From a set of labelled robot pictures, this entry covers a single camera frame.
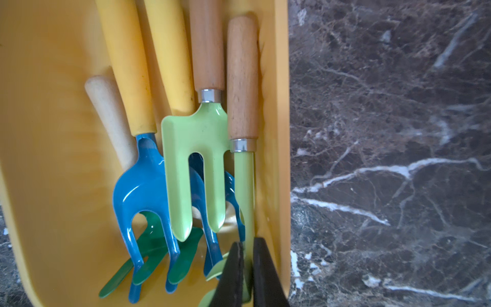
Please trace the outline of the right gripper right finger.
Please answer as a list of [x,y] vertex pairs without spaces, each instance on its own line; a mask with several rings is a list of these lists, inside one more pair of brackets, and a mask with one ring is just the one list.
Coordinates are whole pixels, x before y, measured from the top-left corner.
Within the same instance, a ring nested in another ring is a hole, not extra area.
[[290,307],[264,238],[254,238],[254,307]]

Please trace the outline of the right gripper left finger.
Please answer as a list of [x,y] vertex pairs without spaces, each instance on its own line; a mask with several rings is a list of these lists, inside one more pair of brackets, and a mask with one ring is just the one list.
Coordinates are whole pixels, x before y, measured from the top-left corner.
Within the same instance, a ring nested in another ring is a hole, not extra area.
[[240,307],[244,283],[242,243],[233,243],[209,307]]

